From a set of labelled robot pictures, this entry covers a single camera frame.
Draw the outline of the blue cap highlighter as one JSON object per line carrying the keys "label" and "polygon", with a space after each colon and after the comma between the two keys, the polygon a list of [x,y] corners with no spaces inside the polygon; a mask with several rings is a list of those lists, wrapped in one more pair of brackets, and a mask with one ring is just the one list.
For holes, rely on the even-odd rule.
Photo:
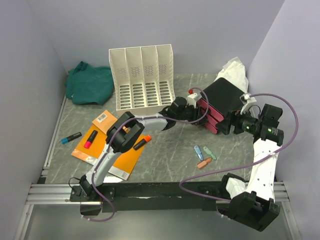
{"label": "blue cap highlighter", "polygon": [[61,139],[60,142],[64,145],[66,143],[69,143],[69,142],[81,137],[81,136],[82,136],[82,133],[81,132],[77,132],[77,133],[74,133],[72,135],[69,135],[69,136]]}

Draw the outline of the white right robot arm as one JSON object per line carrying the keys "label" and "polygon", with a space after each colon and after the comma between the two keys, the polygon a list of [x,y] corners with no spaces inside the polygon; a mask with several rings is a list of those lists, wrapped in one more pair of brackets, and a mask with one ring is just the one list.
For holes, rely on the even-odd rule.
{"label": "white right robot arm", "polygon": [[247,132],[253,136],[254,166],[249,182],[237,175],[223,176],[219,186],[220,196],[231,199],[226,207],[217,211],[223,216],[252,229],[262,232],[280,214],[275,203],[274,177],[278,160],[278,150],[284,139],[284,132],[278,129],[283,110],[265,104],[259,117],[249,112],[236,113],[231,125],[234,134]]}

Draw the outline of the black drawer organizer box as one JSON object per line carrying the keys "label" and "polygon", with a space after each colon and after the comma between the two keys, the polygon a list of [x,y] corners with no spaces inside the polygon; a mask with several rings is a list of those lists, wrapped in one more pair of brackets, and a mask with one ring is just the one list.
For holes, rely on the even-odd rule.
{"label": "black drawer organizer box", "polygon": [[197,104],[201,107],[202,113],[209,107],[206,114],[207,123],[204,126],[213,134],[223,133],[224,130],[219,128],[219,123],[225,122],[231,112],[242,109],[244,104],[241,96],[245,92],[223,77],[215,80],[203,91],[208,100],[202,94]]}

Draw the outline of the pink cap highlighter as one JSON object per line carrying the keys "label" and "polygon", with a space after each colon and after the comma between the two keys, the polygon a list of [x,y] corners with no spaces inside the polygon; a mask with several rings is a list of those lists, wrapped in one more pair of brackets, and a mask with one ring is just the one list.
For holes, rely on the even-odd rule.
{"label": "pink cap highlighter", "polygon": [[93,130],[84,144],[84,148],[89,149],[98,134],[97,130]]}

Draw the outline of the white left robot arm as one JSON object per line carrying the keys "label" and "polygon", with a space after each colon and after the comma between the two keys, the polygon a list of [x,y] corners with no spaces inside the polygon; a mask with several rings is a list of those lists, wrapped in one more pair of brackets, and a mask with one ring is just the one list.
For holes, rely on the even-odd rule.
{"label": "white left robot arm", "polygon": [[144,130],[166,131],[177,122],[196,125],[203,121],[209,109],[206,104],[205,112],[202,112],[198,103],[188,104],[185,98],[177,97],[171,105],[156,114],[138,116],[126,111],[107,130],[102,153],[90,171],[77,178],[79,186],[72,186],[71,193],[77,196],[82,194],[88,201],[96,200],[100,195],[99,186],[110,168],[122,154],[133,148]]}

